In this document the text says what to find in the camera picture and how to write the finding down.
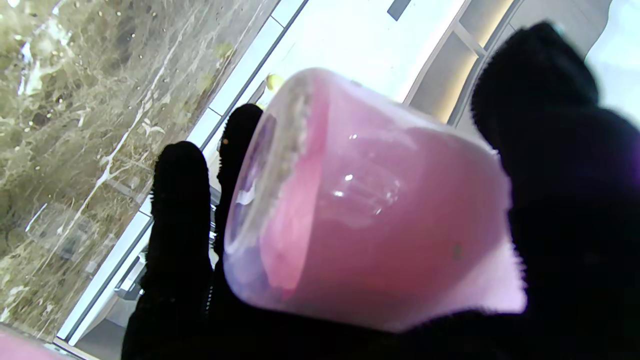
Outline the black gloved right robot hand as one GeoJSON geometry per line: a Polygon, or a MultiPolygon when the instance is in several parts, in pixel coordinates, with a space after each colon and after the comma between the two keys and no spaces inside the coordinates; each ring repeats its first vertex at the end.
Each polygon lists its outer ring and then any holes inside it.
{"type": "Polygon", "coordinates": [[[585,61],[547,21],[494,53],[471,116],[512,184],[523,313],[469,310],[384,333],[243,303],[211,266],[205,157],[180,141],[155,163],[143,293],[121,359],[637,360],[638,128],[601,106],[585,61]]]}

